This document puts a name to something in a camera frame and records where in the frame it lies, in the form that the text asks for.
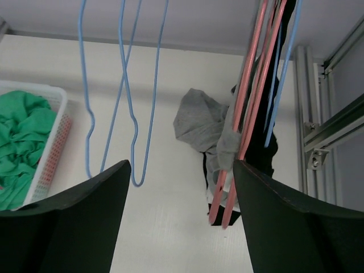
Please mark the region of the light blue wire hanger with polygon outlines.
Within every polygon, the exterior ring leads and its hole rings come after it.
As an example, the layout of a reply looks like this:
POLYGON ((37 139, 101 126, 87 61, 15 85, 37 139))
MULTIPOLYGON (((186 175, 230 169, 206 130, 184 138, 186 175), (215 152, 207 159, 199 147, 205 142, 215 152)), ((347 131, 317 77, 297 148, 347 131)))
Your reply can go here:
POLYGON ((92 177, 91 171, 90 171, 90 137, 92 136, 92 133, 95 128, 96 119, 94 116, 94 113, 90 107, 90 101, 89 101, 89 90, 88 90, 88 80, 87 80, 87 72, 86 72, 86 62, 85 62, 85 52, 84 52, 84 40, 83 40, 83 17, 84 17, 84 11, 86 6, 86 0, 81 1, 80 9, 78 12, 78 19, 77 19, 77 37, 78 37, 78 46, 80 51, 80 59, 81 59, 81 73, 82 73, 82 84, 84 88, 84 102, 85 102, 85 108, 87 113, 90 117, 90 129, 88 133, 86 134, 85 138, 85 171, 88 178, 92 177))

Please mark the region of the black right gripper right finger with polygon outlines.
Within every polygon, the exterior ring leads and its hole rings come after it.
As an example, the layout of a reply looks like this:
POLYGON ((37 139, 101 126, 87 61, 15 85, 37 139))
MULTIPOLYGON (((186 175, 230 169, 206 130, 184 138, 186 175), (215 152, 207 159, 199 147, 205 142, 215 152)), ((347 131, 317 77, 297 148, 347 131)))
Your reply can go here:
POLYGON ((363 213, 320 201, 237 160, 237 199, 254 272, 362 272, 363 213))

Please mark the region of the red tank top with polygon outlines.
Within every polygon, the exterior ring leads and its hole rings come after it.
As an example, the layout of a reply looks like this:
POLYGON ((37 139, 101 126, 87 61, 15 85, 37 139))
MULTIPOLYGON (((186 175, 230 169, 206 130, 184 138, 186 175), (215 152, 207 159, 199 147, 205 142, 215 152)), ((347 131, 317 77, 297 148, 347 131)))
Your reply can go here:
POLYGON ((23 203, 39 201, 46 197, 70 126, 69 116, 56 114, 55 122, 23 203))

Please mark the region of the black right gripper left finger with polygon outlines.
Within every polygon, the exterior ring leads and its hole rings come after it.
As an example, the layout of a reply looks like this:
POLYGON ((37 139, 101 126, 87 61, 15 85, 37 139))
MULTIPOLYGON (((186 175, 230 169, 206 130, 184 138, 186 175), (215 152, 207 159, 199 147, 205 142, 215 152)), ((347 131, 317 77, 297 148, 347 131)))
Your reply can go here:
POLYGON ((56 195, 1 212, 2 272, 109 272, 130 184, 123 160, 56 195))

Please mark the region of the green tank top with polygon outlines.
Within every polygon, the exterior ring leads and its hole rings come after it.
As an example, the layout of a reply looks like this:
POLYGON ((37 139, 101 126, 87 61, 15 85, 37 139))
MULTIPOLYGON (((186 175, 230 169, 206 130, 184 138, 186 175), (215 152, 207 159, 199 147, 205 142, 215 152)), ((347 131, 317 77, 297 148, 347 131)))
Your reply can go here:
POLYGON ((55 119, 41 96, 21 90, 1 95, 1 210, 23 204, 55 119))

